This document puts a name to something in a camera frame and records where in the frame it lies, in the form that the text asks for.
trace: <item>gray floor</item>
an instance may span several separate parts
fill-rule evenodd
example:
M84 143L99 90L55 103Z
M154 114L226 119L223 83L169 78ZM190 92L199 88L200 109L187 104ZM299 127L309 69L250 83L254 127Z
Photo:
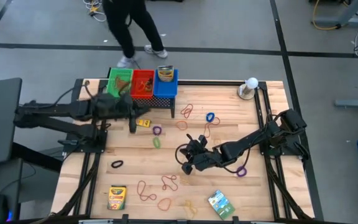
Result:
M0 10L5 2L0 0ZM276 2L288 51L352 53L351 41L358 28L316 30L310 24L313 5L307 0ZM165 34L166 47L280 50L269 0L163 1L148 2L147 7L160 33ZM343 9L343 5L323 4L318 14L337 14ZM147 44L136 24L131 32L136 46ZM117 46L106 24L86 15L81 0L13 0L0 21L0 43ZM173 64L183 79L283 80L291 99L281 56L178 50L164 61L144 52L138 55L142 68ZM105 77L120 57L119 51L0 49L0 79L23 79L21 103L54 101L76 78ZM290 64L308 123L324 219L358 223L358 110L333 106L335 99L358 99L358 59L290 57ZM41 128L18 129L15 141L44 151L58 147L57 140L64 137ZM31 169L25 165L24 172ZM24 181L21 218L49 212L57 177L37 168L37 175ZM35 188L43 194L36 194Z

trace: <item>black pants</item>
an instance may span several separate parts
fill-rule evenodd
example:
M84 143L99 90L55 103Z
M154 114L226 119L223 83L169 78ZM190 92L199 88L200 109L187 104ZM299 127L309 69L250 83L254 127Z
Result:
M142 28L153 50L164 49L154 21L146 10L145 0L103 0L102 5L109 29L121 45L125 57L131 58L135 55L134 43L125 24L129 14Z

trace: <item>sneaker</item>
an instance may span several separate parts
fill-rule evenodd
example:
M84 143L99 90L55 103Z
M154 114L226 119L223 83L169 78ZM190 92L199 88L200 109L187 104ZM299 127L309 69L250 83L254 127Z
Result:
M149 54L155 54L160 58L168 57L168 52L165 49L163 49L161 51L156 51L156 50L153 50L151 45L144 46L144 51L146 51Z
M122 56L121 60L117 63L117 68L130 68L132 64L134 63L135 58L127 58L125 56Z

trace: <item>yellow crayon box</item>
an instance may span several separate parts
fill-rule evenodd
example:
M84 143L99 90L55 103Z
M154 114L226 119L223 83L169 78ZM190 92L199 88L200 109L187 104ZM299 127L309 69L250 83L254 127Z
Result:
M110 209L110 210L124 209L126 194L127 194L126 186L112 185L109 190L109 200L107 203L107 209Z
M150 123L151 123L151 120L147 120L147 119L138 119L136 121L136 124L138 126L142 126L142 127L146 127L146 128L150 127Z

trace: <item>wooden table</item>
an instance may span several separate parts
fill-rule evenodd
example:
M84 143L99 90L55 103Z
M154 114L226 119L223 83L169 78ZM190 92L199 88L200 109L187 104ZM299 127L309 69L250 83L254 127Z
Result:
M97 93L99 80L88 79L89 90ZM282 82L267 82L268 94L273 114L288 109L288 102ZM175 161L174 151L183 143L188 143L186 134L198 138L204 133L206 113L214 112L220 118L221 124L211 126L211 137L208 138L207 148L226 141L236 141L259 128L255 101L244 101L237 96L236 86L194 86L179 85L176 97L175 119L171 119L170 110L152 109L142 118L151 119L152 126L161 126L159 136L161 149L155 149L152 139L152 128L138 127L135 134L129 133L127 121L108 121L112 125L108 128L106 150L101 156L98 179L94 192L91 217L93 218L121 218L122 214L129 214L130 219L194 219L220 220L219 216L208 203L208 197L219 189L231 201L236 211L233 215L240 220L273 220L270 202L267 173L264 158L259 153L259 147L252 148L247 164L248 174L236 177L222 168L210 168L202 172L193 170L191 175L185 175L181 166ZM89 96L81 90L80 99ZM194 109L188 119L180 111L188 103ZM188 129L179 130L175 123L184 120ZM71 197L78 186L83 162L83 153L73 153L62 166L60 177L53 200L52 212L59 211ZM230 165L235 170L245 160L245 154L238 161ZM123 160L124 165L113 169L111 163ZM287 189L309 216L313 215L308 186L303 172L302 162L296 156L282 156L282 166L285 174ZM177 191L162 190L161 177L176 175L179 185ZM140 180L147 183L144 194L156 194L157 199L141 201L137 194L137 184ZM108 190L110 185L126 185L127 200L124 210L108 210ZM280 215L284 217L282 197L278 189L277 198ZM83 195L80 213L84 213L88 190ZM157 203L163 198L171 198L172 204L166 212L157 208ZM198 213L193 217L185 206L185 200L192 201Z

